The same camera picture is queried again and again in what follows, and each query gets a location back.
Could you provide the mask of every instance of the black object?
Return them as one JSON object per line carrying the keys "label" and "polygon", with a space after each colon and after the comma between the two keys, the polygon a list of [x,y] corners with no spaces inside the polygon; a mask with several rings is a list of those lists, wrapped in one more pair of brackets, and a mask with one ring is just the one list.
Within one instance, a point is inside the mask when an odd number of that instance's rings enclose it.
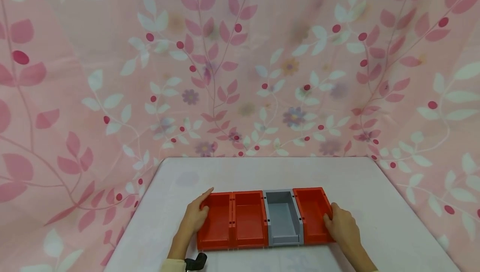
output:
{"label": "black object", "polygon": [[187,263],[186,271],[199,271],[203,269],[205,263],[207,262],[207,255],[203,252],[200,252],[197,255],[197,259],[185,259]]}

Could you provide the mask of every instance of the forearm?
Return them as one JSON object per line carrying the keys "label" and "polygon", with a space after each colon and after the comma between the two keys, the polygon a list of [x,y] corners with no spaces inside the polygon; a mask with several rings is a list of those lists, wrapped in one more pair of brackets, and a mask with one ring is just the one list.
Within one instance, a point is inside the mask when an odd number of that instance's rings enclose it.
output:
{"label": "forearm", "polygon": [[367,254],[367,251],[362,246],[359,247],[345,247],[342,248],[348,262],[353,266],[356,272],[374,272],[377,267],[372,262]]}
{"label": "forearm", "polygon": [[177,231],[177,234],[173,237],[172,246],[170,247],[167,259],[184,260],[192,235],[193,232],[180,228],[179,231]]}

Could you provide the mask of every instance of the person's right hand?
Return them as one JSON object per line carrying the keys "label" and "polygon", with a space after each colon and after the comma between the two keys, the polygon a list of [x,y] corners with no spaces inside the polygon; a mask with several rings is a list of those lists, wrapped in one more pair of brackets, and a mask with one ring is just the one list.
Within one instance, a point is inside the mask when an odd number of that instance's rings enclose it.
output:
{"label": "person's right hand", "polygon": [[323,216],[328,232],[345,251],[361,249],[360,230],[349,211],[341,209],[337,203],[332,203],[333,218]]}

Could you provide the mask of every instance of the person's left hand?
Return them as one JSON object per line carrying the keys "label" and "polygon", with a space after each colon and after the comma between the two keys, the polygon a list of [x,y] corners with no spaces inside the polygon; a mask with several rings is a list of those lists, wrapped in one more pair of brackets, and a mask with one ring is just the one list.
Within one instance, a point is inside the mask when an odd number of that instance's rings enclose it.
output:
{"label": "person's left hand", "polygon": [[180,222],[179,230],[194,234],[202,228],[202,225],[207,218],[209,208],[208,206],[204,206],[200,209],[200,204],[212,193],[212,191],[213,188],[211,187],[197,199],[190,202],[185,211],[185,215]]}

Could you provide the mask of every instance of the orange storage bin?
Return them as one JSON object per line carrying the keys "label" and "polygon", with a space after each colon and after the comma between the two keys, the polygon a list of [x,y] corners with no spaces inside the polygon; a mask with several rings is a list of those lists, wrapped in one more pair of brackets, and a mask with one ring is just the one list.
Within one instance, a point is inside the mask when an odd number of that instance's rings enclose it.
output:
{"label": "orange storage bin", "polygon": [[203,227],[197,233],[197,249],[200,251],[231,249],[234,244],[233,194],[212,193],[202,202],[201,208],[205,205],[210,210]]}
{"label": "orange storage bin", "polygon": [[321,187],[293,189],[303,221],[304,244],[334,242],[323,222],[323,215],[332,218],[332,207]]}
{"label": "orange storage bin", "polygon": [[268,247],[268,225],[262,191],[233,192],[234,247]]}

